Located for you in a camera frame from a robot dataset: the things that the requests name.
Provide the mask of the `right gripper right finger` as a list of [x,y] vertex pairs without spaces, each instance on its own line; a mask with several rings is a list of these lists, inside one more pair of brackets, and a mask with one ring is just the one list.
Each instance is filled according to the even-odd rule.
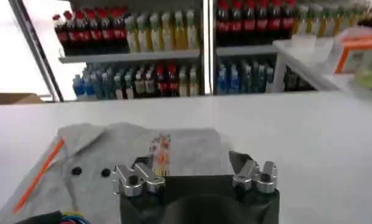
[[262,169],[250,155],[229,151],[229,159],[234,170],[232,185],[242,191],[255,188],[263,194],[271,194],[277,187],[278,168],[272,161],[266,161]]

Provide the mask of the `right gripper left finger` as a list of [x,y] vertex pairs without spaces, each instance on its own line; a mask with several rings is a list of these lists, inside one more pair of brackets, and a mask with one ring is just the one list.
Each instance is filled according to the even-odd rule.
[[166,184],[164,177],[153,170],[153,156],[137,157],[131,167],[120,164],[113,169],[114,193],[138,197],[145,192],[158,194]]

